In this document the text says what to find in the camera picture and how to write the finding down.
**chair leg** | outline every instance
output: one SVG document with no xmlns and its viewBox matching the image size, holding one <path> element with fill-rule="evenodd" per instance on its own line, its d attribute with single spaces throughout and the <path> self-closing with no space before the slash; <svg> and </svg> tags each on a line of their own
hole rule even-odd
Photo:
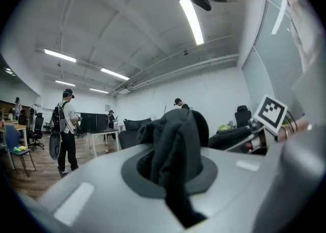
<svg viewBox="0 0 326 233">
<path fill-rule="evenodd" d="M 22 165 L 23 165 L 23 167 L 24 167 L 24 170 L 25 170 L 25 172 L 26 172 L 27 177 L 30 177 L 29 174 L 27 173 L 26 167 L 25 167 L 25 165 L 24 165 L 24 163 L 23 163 L 24 160 L 23 160 L 22 156 L 19 156 L 19 157 L 20 157 L 20 161 L 21 161 L 21 163 L 22 163 Z"/>
<path fill-rule="evenodd" d="M 22 162 L 24 163 L 24 168 L 26 168 L 26 163 L 25 163 L 25 159 L 24 159 L 24 155 L 21 156 Z"/>
<path fill-rule="evenodd" d="M 14 165 L 14 169 L 15 169 L 15 171 L 16 171 L 16 174 L 18 174 L 17 169 L 16 169 L 16 165 L 15 165 L 15 163 L 14 163 L 14 159 L 13 159 L 12 157 L 13 157 L 13 156 L 11 155 L 12 164 Z"/>
<path fill-rule="evenodd" d="M 35 165 L 34 165 L 34 162 L 33 162 L 33 159 L 32 159 L 32 155 L 31 155 L 31 153 L 30 153 L 30 157 L 31 157 L 31 161 L 32 161 L 32 163 L 33 163 L 34 169 L 36 170 Z"/>
</svg>

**white wall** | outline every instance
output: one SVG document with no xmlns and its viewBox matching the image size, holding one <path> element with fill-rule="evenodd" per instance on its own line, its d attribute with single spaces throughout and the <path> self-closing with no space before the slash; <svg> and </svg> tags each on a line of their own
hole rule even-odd
<svg viewBox="0 0 326 233">
<path fill-rule="evenodd" d="M 239 105 L 250 108 L 250 97 L 243 73 L 237 67 L 225 70 L 204 69 L 166 82 L 135 90 L 117 98 L 114 109 L 119 119 L 159 119 L 166 112 L 178 108 L 174 99 L 181 98 L 206 119 L 210 136 L 218 126 L 235 122 Z"/>
<path fill-rule="evenodd" d="M 262 21 L 264 4 L 264 0 L 246 0 L 245 2 L 245 19 L 239 42 L 238 68 L 242 68 L 254 45 Z"/>
<path fill-rule="evenodd" d="M 17 77 L 1 70 L 0 100 L 15 103 L 16 97 L 19 97 L 22 105 L 30 107 L 36 104 L 38 94 Z"/>
<path fill-rule="evenodd" d="M 66 88 L 70 88 L 73 91 L 75 99 L 71 102 L 75 106 L 77 113 L 105 114 L 105 105 L 111 105 L 112 109 L 116 104 L 113 97 L 105 94 L 59 84 L 45 83 L 42 93 L 42 112 L 45 122 L 50 121 L 52 111 L 58 102 L 62 100 L 62 93 Z"/>
</svg>

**green object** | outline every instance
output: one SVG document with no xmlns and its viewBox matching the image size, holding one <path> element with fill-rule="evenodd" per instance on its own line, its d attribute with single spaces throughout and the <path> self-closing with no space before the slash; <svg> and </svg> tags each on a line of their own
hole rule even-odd
<svg viewBox="0 0 326 233">
<path fill-rule="evenodd" d="M 230 130 L 230 129 L 231 129 L 231 127 L 228 125 L 221 125 L 221 126 L 219 126 L 218 131 L 226 131 L 226 130 Z"/>
<path fill-rule="evenodd" d="M 14 147 L 14 151 L 21 151 L 20 148 Z"/>
</svg>

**bag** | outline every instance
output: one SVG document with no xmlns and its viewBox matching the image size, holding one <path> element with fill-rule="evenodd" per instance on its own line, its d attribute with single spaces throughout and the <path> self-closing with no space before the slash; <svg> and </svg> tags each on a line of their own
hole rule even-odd
<svg viewBox="0 0 326 233">
<path fill-rule="evenodd" d="M 52 112 L 52 117 L 50 121 L 52 133 L 61 133 L 66 128 L 66 119 L 63 112 L 63 108 L 68 103 L 67 101 L 63 103 L 62 107 L 59 104 L 55 107 Z"/>
</svg>

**fluorescent light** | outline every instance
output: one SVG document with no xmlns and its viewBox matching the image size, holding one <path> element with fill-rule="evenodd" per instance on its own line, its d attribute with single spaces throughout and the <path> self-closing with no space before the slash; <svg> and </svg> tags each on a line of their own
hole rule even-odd
<svg viewBox="0 0 326 233">
<path fill-rule="evenodd" d="M 64 85 L 70 85 L 70 86 L 75 86 L 75 84 L 65 83 L 65 82 L 61 82 L 61 81 L 57 81 L 57 80 L 56 80 L 56 83 L 58 83 L 58 84 L 64 84 Z"/>
<path fill-rule="evenodd" d="M 202 30 L 200 29 L 199 21 L 198 21 L 193 3 L 190 0 L 180 0 L 179 2 L 185 12 L 185 15 L 188 18 L 188 21 L 189 21 L 190 27 L 192 28 L 197 45 L 204 43 Z"/>
<path fill-rule="evenodd" d="M 108 93 L 108 92 L 105 92 L 105 91 L 101 91 L 101 90 L 96 90 L 96 89 L 93 89 L 93 88 L 90 88 L 90 90 L 92 90 L 92 91 L 95 91 L 95 92 Z"/>
<path fill-rule="evenodd" d="M 56 57 L 59 57 L 59 58 L 68 60 L 70 62 L 74 62 L 74 63 L 76 62 L 76 58 L 73 58 L 73 57 L 70 57 L 70 56 L 66 56 L 66 55 L 63 55 L 63 54 L 60 54 L 60 53 L 56 53 L 55 51 L 44 49 L 44 52 L 46 54 L 48 54 L 48 55 L 56 56 Z"/>
<path fill-rule="evenodd" d="M 114 75 L 114 76 L 116 76 L 116 77 L 119 77 L 119 78 L 121 78 L 121 79 L 124 79 L 124 80 L 129 80 L 128 77 L 123 76 L 123 75 L 121 75 L 121 74 L 118 74 L 118 73 L 116 73 L 116 72 L 112 72 L 112 71 L 107 70 L 107 69 L 105 69 L 105 68 L 102 68 L 101 71 L 102 71 L 102 72 L 106 72 L 106 73 L 108 73 L 108 74 L 112 74 L 112 75 Z"/>
<path fill-rule="evenodd" d="M 284 17 L 284 13 L 285 13 L 285 9 L 286 9 L 286 4 L 287 4 L 287 0 L 282 0 L 282 4 L 281 4 L 281 8 L 280 8 L 280 12 L 279 12 L 279 16 L 276 19 L 274 28 L 271 32 L 272 35 L 275 35 L 281 25 L 281 22 L 283 20 Z"/>
<path fill-rule="evenodd" d="M 12 71 L 8 71 L 8 70 L 6 70 L 6 72 L 7 72 L 8 74 L 11 74 L 12 76 L 16 76 L 16 75 L 14 75 L 14 73 L 13 73 Z"/>
</svg>

